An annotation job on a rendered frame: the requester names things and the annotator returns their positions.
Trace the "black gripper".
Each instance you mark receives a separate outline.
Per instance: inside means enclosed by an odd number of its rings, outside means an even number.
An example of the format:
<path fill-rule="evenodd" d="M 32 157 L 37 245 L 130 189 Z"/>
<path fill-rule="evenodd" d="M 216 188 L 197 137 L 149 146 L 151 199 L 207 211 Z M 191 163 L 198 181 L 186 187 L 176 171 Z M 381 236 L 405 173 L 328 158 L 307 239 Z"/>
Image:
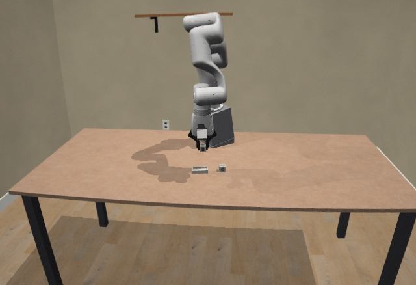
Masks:
<path fill-rule="evenodd" d="M 196 147 L 200 150 L 200 141 L 197 140 L 197 128 L 198 124 L 204 124 L 205 128 L 207 128 L 207 140 L 206 143 L 206 150 L 209 148 L 209 141 L 217 136 L 216 131 L 214 130 L 213 126 L 213 115 L 212 113 L 207 116 L 197 116 L 194 113 L 192 114 L 191 120 L 191 131 L 188 134 L 190 138 L 193 138 L 196 141 Z"/>

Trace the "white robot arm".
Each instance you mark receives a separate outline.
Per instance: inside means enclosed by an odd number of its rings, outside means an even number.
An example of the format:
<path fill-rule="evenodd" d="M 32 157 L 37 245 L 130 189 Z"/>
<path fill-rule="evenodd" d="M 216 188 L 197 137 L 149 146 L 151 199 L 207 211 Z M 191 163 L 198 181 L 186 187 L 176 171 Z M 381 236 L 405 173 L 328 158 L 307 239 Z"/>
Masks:
<path fill-rule="evenodd" d="M 200 80 L 193 87 L 193 98 L 196 102 L 194 114 L 197 116 L 207 116 L 221 110 L 228 96 L 226 80 L 220 70 L 228 65 L 220 18 L 216 12 L 183 18 L 183 26 L 189 32 L 192 64 L 196 67 Z"/>

